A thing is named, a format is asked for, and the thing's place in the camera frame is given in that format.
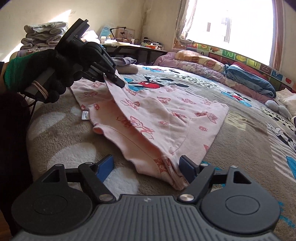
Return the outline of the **left hand black glove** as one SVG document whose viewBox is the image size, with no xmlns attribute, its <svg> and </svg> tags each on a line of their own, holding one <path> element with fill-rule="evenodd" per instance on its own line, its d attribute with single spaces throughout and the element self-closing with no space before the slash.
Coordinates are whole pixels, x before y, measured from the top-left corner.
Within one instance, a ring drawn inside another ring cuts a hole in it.
<svg viewBox="0 0 296 241">
<path fill-rule="evenodd" d="M 19 92 L 43 103 L 54 103 L 82 78 L 82 71 L 53 49 L 1 63 L 1 93 Z"/>
</svg>

